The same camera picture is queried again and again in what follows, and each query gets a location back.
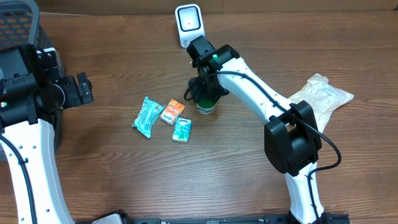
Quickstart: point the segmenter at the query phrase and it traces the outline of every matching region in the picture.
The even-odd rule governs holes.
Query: candy package
[[[173,125],[175,120],[182,114],[184,109],[184,105],[172,99],[166,106],[166,109],[164,109],[160,118],[164,120],[167,124]]]
[[[320,132],[323,132],[332,112],[354,98],[351,93],[335,88],[328,82],[327,77],[315,74],[300,91],[289,98],[294,103],[305,100],[311,105]]]
[[[191,132],[191,120],[177,118],[174,126],[173,141],[187,143]]]
[[[132,127],[136,127],[139,132],[147,138],[150,138],[152,126],[155,124],[164,108],[165,106],[148,99],[148,96],[146,96],[142,104],[142,108],[138,113],[138,117],[134,120]]]

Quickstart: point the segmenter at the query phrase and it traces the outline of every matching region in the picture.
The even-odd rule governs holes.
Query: wood grain surface
[[[343,162],[317,174],[325,210],[352,223],[398,222],[398,12],[286,12],[204,15],[206,37],[229,44],[280,94],[314,73],[355,95],[325,134]],[[69,74],[86,72],[95,102],[64,113],[56,154],[75,220],[123,208],[132,217],[252,217],[287,213],[284,176],[264,154],[259,120],[235,96],[203,116],[183,100],[197,76],[179,46],[174,15],[46,17],[41,24]],[[171,98],[192,119],[188,144],[155,123],[152,139],[131,128],[145,96]],[[324,142],[319,164],[336,155]],[[7,163],[0,164],[0,223],[17,223]]]
[[[83,15],[173,14],[188,0],[36,0],[42,12]],[[195,0],[202,13],[393,10],[398,0]]]

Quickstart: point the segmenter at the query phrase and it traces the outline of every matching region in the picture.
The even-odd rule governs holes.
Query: black mesh basket
[[[39,7],[33,0],[0,0],[0,50],[21,44],[33,44],[42,49],[53,47],[39,24]],[[62,61],[58,61],[60,76],[65,76]],[[54,149],[59,147],[61,130],[61,111],[53,117],[55,131]],[[5,161],[0,150],[0,161]]]

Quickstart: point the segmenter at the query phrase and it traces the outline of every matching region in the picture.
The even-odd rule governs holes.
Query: cable clip
[[[307,175],[304,175],[304,177],[308,178],[308,176],[307,176]],[[309,178],[310,178],[310,180],[313,180],[313,178],[312,178],[312,177],[309,177]]]
[[[24,161],[20,161],[18,162],[19,165],[23,165],[23,164],[27,164],[29,162],[29,160],[26,158]]]

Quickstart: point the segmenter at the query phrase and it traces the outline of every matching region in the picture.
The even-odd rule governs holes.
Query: mint gum pack
[[[150,138],[152,127],[164,108],[165,106],[148,99],[148,96],[146,96],[132,127],[137,128],[139,132]]]
[[[187,143],[191,132],[191,120],[177,118],[174,126],[173,141]]]

